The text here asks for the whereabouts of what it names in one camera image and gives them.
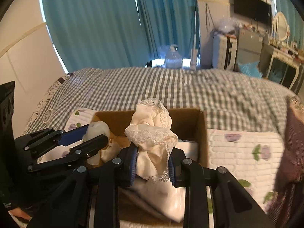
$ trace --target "wall-mounted television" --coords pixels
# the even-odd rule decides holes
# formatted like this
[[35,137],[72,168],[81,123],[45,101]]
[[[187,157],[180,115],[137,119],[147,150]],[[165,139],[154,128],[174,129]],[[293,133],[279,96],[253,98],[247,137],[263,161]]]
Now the wall-mounted television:
[[271,25],[271,5],[262,0],[234,0],[234,12]]

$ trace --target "blue curtain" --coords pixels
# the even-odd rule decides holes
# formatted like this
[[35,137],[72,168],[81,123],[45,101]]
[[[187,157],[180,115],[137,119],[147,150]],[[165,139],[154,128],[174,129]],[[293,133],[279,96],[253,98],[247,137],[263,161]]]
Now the blue curtain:
[[135,0],[42,0],[51,38],[68,71],[145,66],[148,44]]
[[200,45],[197,0],[137,0],[145,28],[151,60],[160,58],[163,45],[178,45],[178,52],[190,58],[193,48],[196,11],[196,48]]
[[291,0],[276,0],[277,12],[282,12],[290,26],[290,37],[289,43],[291,41],[297,42],[298,47],[302,49],[303,47],[303,37],[304,37],[304,22],[292,4]]

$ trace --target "blue plush cushion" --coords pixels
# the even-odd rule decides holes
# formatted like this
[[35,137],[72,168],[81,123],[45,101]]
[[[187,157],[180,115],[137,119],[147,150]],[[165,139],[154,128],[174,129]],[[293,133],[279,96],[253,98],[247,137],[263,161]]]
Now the blue plush cushion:
[[259,64],[259,62],[246,63],[246,64],[237,63],[237,64],[238,64],[240,72],[242,74],[246,74],[250,77],[256,77],[259,79],[262,78],[262,73],[257,68],[257,65]]

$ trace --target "wall molding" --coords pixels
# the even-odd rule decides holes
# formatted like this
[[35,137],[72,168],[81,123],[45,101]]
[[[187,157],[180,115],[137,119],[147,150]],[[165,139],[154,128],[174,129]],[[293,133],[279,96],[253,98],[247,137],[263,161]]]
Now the wall molding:
[[26,38],[28,35],[32,34],[33,32],[37,31],[38,29],[46,26],[46,22],[43,22],[41,24],[39,24],[38,26],[33,27],[32,29],[28,30],[27,32],[23,33],[21,35],[21,37],[17,40],[15,40],[13,43],[9,44],[8,46],[6,46],[1,52],[0,52],[0,58],[7,52],[9,51],[10,48],[12,48],[15,44],[17,44],[19,41],[21,41],[22,39]]

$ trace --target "checkered bedspread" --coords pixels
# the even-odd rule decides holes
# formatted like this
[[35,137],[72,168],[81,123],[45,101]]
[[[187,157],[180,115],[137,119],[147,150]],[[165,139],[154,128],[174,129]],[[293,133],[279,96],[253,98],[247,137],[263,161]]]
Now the checkered bedspread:
[[166,108],[199,107],[207,114],[208,128],[275,131],[283,136],[286,96],[295,95],[271,81],[230,71],[137,67],[82,69],[57,89],[40,102],[25,133],[47,127],[63,129],[78,107],[134,110],[139,100],[154,97]]

